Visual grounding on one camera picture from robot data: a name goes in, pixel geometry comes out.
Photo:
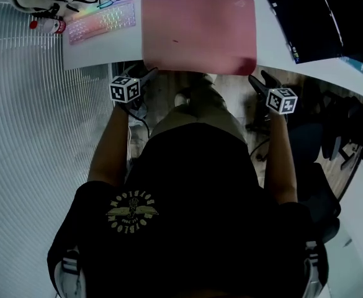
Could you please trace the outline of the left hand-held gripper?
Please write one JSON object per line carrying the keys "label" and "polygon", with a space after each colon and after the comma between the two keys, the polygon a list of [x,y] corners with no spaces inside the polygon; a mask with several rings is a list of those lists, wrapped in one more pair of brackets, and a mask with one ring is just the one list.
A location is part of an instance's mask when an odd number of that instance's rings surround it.
{"label": "left hand-held gripper", "polygon": [[154,80],[157,68],[149,70],[144,76],[134,78],[129,76],[115,76],[109,83],[110,99],[114,102],[128,104],[141,96],[142,88],[149,81]]}

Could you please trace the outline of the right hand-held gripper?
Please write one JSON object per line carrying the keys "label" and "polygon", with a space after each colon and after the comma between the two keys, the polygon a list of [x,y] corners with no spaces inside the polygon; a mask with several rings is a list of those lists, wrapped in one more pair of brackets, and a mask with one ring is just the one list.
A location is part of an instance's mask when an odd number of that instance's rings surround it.
{"label": "right hand-held gripper", "polygon": [[248,76],[248,81],[257,94],[264,99],[266,107],[277,114],[294,113],[298,96],[269,73],[261,71],[261,76],[265,83],[260,82],[253,75]]}

